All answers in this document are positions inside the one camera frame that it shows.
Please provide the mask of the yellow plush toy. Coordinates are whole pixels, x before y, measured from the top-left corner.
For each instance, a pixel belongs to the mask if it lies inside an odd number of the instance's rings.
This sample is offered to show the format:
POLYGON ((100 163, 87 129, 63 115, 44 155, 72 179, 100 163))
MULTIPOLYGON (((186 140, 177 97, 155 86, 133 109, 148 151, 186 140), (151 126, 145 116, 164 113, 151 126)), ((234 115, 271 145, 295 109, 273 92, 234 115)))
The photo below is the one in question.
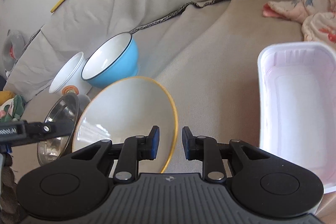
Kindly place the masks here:
POLYGON ((0 91, 0 105, 2 106, 6 101, 15 97, 15 93, 11 91, 0 91))

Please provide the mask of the stainless steel bowl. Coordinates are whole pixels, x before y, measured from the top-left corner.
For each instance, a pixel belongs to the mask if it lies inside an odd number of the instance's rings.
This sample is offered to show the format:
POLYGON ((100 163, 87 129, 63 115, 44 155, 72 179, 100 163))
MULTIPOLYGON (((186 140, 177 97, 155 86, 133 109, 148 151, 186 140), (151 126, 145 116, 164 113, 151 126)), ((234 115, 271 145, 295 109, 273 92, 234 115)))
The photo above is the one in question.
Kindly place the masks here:
POLYGON ((90 101, 87 95, 68 93, 54 104, 45 122, 71 122, 71 135, 40 141, 37 145, 37 158, 40 165, 48 164, 71 153, 76 125, 90 101))

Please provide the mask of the pink floral blanket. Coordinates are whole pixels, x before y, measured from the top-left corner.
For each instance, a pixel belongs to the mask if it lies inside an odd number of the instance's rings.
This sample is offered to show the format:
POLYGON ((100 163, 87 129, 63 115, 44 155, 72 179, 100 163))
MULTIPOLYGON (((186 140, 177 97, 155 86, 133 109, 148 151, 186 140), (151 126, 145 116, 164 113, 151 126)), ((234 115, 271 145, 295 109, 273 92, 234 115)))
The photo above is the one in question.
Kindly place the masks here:
POLYGON ((335 44, 335 0, 269 1, 263 15, 301 23, 305 41, 335 44))

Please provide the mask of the white bowl yellow rim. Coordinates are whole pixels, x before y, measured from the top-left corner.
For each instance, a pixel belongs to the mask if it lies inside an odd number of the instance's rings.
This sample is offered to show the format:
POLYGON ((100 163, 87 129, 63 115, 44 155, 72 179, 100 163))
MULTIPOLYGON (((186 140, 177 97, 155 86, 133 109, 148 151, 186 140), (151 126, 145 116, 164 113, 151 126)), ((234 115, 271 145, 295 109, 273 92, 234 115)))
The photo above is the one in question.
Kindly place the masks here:
POLYGON ((154 160, 139 163, 142 173, 163 173, 175 150, 178 112, 165 87, 148 77, 129 77, 103 89, 85 108, 75 129, 72 151, 102 139, 114 144, 131 136, 148 135, 159 127, 159 146, 154 160))

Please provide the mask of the blue enamel bowl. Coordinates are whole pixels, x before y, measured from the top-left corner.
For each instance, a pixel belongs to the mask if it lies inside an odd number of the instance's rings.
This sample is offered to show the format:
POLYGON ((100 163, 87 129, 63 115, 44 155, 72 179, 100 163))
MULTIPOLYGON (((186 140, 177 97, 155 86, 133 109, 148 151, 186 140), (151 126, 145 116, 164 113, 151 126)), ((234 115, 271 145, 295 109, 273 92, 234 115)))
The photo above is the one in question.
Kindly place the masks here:
POLYGON ((103 89, 138 73, 138 46, 129 32, 118 34, 102 44, 86 61, 81 78, 103 89))

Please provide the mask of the white plastic tray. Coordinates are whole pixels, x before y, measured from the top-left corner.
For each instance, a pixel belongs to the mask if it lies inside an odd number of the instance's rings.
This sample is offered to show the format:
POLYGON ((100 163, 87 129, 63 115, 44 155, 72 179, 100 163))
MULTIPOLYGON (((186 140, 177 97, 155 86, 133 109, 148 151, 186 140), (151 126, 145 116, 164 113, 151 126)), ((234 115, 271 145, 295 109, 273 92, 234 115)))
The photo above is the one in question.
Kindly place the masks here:
POLYGON ((315 173, 335 192, 335 50, 322 42, 273 44, 257 60, 259 147, 315 173))

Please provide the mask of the white paper cup bowl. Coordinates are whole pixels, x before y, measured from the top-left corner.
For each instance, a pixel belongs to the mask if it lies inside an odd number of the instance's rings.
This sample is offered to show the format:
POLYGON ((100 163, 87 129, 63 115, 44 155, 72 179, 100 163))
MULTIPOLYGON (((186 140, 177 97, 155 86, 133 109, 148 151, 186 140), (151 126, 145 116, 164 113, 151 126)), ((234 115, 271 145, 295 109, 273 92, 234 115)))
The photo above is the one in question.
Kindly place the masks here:
POLYGON ((81 73, 86 64, 84 53, 76 53, 69 59, 54 77, 50 87, 50 94, 63 96, 67 93, 86 95, 91 90, 91 85, 81 78, 81 73))

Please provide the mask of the green floral cloth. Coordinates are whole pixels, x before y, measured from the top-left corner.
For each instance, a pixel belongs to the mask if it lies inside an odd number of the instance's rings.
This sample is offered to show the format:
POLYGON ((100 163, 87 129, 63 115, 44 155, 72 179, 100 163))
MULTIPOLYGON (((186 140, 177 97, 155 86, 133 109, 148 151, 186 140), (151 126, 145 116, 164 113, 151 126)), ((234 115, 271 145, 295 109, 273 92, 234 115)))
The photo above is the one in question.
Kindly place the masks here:
POLYGON ((19 121, 25 110, 26 102, 20 95, 7 100, 1 105, 1 123, 19 121))

